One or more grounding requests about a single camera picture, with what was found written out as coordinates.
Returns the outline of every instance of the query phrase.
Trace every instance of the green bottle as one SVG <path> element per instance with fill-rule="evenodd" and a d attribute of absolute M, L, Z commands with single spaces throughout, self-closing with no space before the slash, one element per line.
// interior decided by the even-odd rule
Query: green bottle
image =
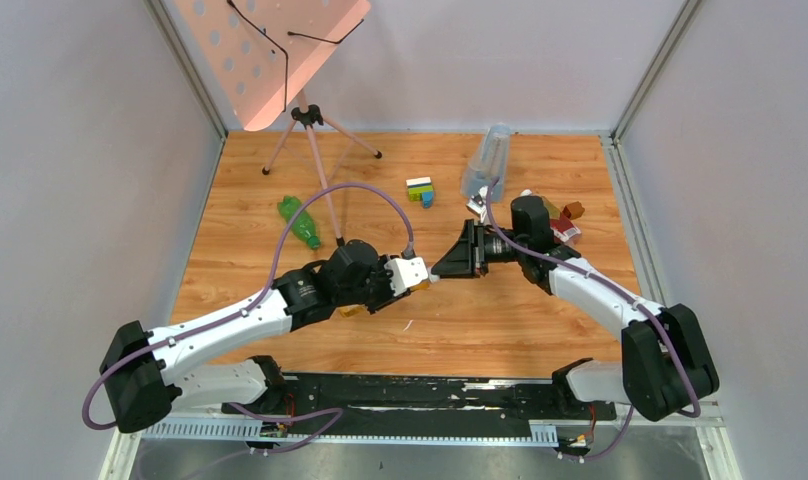
<path fill-rule="evenodd" d="M 288 222 L 300 207 L 301 200 L 286 195 L 283 197 L 283 201 L 277 204 L 277 211 Z M 298 218 L 295 219 L 295 223 L 292 224 L 292 233 L 313 250 L 322 245 L 319 237 L 316 236 L 316 222 L 306 211 L 301 212 L 301 215 L 298 215 Z"/>

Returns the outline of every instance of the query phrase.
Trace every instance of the tripod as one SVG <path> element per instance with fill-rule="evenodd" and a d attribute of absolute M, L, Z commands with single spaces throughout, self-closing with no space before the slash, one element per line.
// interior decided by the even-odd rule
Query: tripod
<path fill-rule="evenodd" d="M 322 157 L 319 153 L 319 144 L 316 142 L 316 131 L 313 128 L 314 123 L 324 125 L 324 122 L 327 122 L 328 125 L 335 128 L 339 133 L 350 138 L 352 142 L 368 150 L 369 153 L 375 156 L 375 158 L 381 158 L 383 156 L 383 154 L 380 153 L 380 150 L 366 143 L 365 140 L 340 125 L 339 122 L 330 117 L 322 117 L 322 112 L 318 105 L 307 104 L 307 95 L 304 94 L 303 89 L 298 92 L 295 99 L 298 101 L 298 106 L 292 109 L 292 121 L 289 122 L 286 130 L 283 131 L 283 135 L 281 135 L 277 140 L 277 144 L 274 147 L 274 152 L 272 153 L 271 158 L 269 158 L 266 166 L 263 167 L 263 175 L 268 175 L 271 173 L 274 160 L 277 158 L 280 151 L 283 150 L 283 146 L 286 144 L 286 139 L 289 138 L 289 134 L 292 133 L 292 129 L 295 128 L 295 124 L 298 122 L 301 122 L 301 125 L 304 126 L 304 130 L 307 132 L 307 141 L 310 142 L 310 150 L 313 152 L 313 160 L 316 162 L 316 171 L 319 174 L 319 182 L 322 184 L 323 189 L 327 188 L 327 175 L 325 175 L 324 165 L 322 165 Z M 333 207 L 333 199 L 331 198 L 330 194 L 327 194 L 325 195 L 325 200 L 327 201 L 327 206 L 330 209 L 330 219 L 333 223 L 333 232 L 336 234 L 336 244 L 341 247 L 345 245 L 345 239 L 342 237 L 342 231 L 339 228 L 339 220 L 336 218 L 336 210 Z"/>

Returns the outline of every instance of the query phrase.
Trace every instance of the wood surface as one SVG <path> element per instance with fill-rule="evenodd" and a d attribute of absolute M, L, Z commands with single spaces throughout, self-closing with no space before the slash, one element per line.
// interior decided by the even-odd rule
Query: wood surface
<path fill-rule="evenodd" d="M 272 173 L 263 176 L 278 133 L 232 133 L 222 155 L 172 315 L 179 323 L 227 306 L 262 287 L 285 222 L 275 204 L 284 195 L 306 200 L 319 190 L 309 146 L 296 131 Z M 383 152 L 378 160 L 337 133 L 321 133 L 328 172 L 343 152 L 332 183 L 366 182 L 392 195 L 416 233 L 416 253 L 430 265 L 454 244 L 472 215 L 460 178 L 480 135 L 381 133 L 362 135 Z M 430 176 L 434 206 L 408 201 L 405 180 Z M 580 201 L 579 251 L 605 275 L 638 291 L 604 154 L 592 136 L 515 135 L 506 194 L 496 220 L 509 224 L 509 203 L 530 188 L 558 207 Z M 401 219 L 382 199 L 362 190 L 334 193 L 346 239 L 371 243 L 379 253 L 399 253 L 406 243 Z M 309 211 L 323 245 L 311 251 L 290 234 L 279 273 L 326 259 L 335 242 L 327 206 Z M 596 322 L 568 303 L 527 283 L 515 264 L 496 265 L 486 278 L 443 280 L 375 315 L 335 314 L 288 335 L 248 344 L 216 360 L 240 362 L 272 355 L 292 371 L 550 377 L 582 357 L 619 359 L 619 345 Z"/>

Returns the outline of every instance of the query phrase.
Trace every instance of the gray wall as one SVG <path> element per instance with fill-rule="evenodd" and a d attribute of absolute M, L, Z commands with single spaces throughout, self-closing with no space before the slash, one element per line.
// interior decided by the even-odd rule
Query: gray wall
<path fill-rule="evenodd" d="M 613 127 L 682 0 L 371 3 L 366 22 L 307 87 L 323 112 L 356 130 L 505 121 L 543 131 Z M 198 60 L 225 122 L 240 128 Z"/>
<path fill-rule="evenodd" d="M 83 396 L 166 321 L 219 148 L 141 1 L 0 2 L 0 478 L 97 476 Z"/>
<path fill-rule="evenodd" d="M 745 478 L 808 478 L 808 2 L 704 3 L 624 144 Z"/>

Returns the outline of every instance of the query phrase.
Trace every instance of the gray floor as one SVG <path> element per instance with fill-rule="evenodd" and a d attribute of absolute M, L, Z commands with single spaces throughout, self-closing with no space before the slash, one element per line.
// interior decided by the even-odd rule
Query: gray floor
<path fill-rule="evenodd" d="M 615 429 L 601 426 L 596 444 L 605 447 Z M 390 445 L 309 445 L 283 455 L 241 454 L 242 443 L 201 440 L 149 440 L 139 449 L 131 475 L 155 479 L 709 479 L 695 430 L 636 426 L 610 456 L 577 465 L 538 448 L 431 447 Z"/>

